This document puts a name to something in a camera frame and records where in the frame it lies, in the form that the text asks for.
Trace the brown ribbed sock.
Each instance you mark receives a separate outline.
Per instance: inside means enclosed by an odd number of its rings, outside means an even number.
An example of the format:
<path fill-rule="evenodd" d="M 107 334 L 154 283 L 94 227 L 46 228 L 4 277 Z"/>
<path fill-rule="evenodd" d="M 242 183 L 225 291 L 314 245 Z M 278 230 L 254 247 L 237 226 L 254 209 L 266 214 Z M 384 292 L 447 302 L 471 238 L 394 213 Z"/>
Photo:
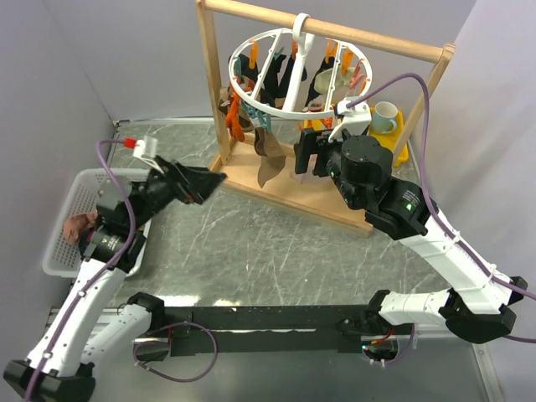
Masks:
<path fill-rule="evenodd" d="M 278 176 L 286 165 L 286 154 L 276 136 L 263 126 L 255 128 L 254 150 L 260 156 L 257 183 L 263 188 Z"/>

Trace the white round clip hanger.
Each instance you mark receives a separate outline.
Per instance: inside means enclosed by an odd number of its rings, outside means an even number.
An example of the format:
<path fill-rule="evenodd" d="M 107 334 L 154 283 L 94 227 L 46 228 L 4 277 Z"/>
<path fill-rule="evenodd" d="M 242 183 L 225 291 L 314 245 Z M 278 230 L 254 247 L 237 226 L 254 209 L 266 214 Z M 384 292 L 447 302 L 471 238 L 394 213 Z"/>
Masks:
<path fill-rule="evenodd" d="M 317 36 L 304 30 L 305 22 L 309 19 L 306 13 L 299 13 L 294 18 L 290 28 L 275 28 L 247 39 L 231 54 L 228 63 L 229 85 L 240 97 L 240 103 L 246 110 L 258 111 L 263 115 L 277 116 L 286 120 L 328 120 L 335 116 L 334 108 L 339 101 L 347 98 L 354 100 L 361 95 L 366 95 L 372 86 L 373 71 L 365 54 L 354 44 L 334 39 L 325 35 L 327 50 L 324 59 L 334 58 L 334 71 L 330 88 L 323 95 L 324 103 L 320 111 L 304 111 L 307 100 L 309 85 L 312 75 L 305 76 L 306 63 Z M 250 59 L 250 67 L 253 69 L 257 64 L 259 74 L 253 88 L 245 88 L 247 78 L 242 75 L 240 54 Z M 290 84 L 284 100 L 277 100 L 276 106 L 260 102 L 260 89 L 266 72 L 271 62 L 280 54 L 285 54 L 278 78 L 285 71 L 286 63 L 291 56 L 295 58 L 295 64 L 291 72 Z M 337 68 L 342 68 L 345 75 L 348 67 L 354 67 L 353 77 L 348 85 L 335 89 L 333 84 Z"/>

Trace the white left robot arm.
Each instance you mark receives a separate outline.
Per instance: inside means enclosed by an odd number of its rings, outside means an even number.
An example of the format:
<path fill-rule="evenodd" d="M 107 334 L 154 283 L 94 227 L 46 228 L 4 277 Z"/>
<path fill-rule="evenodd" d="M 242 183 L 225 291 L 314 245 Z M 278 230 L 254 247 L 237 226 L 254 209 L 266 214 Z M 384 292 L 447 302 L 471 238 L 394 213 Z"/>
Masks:
<path fill-rule="evenodd" d="M 69 295 L 36 347 L 8 363 L 4 380 L 26 401 L 89 400 L 111 348 L 143 333 L 155 337 L 166 326 L 163 300 L 139 293 L 107 329 L 91 335 L 146 243 L 140 227 L 175 200 L 203 204 L 226 178 L 161 157 L 143 181 L 111 174 L 99 187 L 95 225 L 82 231 L 82 264 Z"/>

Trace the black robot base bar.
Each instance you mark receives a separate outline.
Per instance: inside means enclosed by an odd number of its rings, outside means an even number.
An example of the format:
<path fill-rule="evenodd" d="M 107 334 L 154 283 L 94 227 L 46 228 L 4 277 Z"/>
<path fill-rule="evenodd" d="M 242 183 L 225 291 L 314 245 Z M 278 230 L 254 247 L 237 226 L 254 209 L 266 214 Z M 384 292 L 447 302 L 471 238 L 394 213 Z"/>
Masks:
<path fill-rule="evenodd" d="M 170 355 L 334 350 L 360 353 L 362 341 L 409 336 L 365 305 L 167 307 L 142 334 L 171 343 Z"/>

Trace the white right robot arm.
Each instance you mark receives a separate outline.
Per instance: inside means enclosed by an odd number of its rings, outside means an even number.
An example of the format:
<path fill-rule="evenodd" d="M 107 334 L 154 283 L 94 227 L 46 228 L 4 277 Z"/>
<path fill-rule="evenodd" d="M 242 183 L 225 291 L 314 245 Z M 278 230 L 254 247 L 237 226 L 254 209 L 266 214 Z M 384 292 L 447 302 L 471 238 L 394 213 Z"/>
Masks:
<path fill-rule="evenodd" d="M 449 288 L 430 293 L 377 291 L 367 307 L 366 323 L 375 333 L 405 324 L 444 327 L 470 343 L 507 337 L 516 314 L 511 305 L 523 299 L 515 289 L 528 284 L 520 276 L 501 276 L 466 245 L 446 221 L 434 201 L 425 201 L 421 187 L 395 178 L 393 153 L 374 137 L 343 132 L 330 142 L 330 131 L 305 128 L 294 145 L 295 170 L 304 173 L 317 158 L 314 175 L 332 180 L 344 203 L 363 210 L 375 229 L 423 258 Z"/>

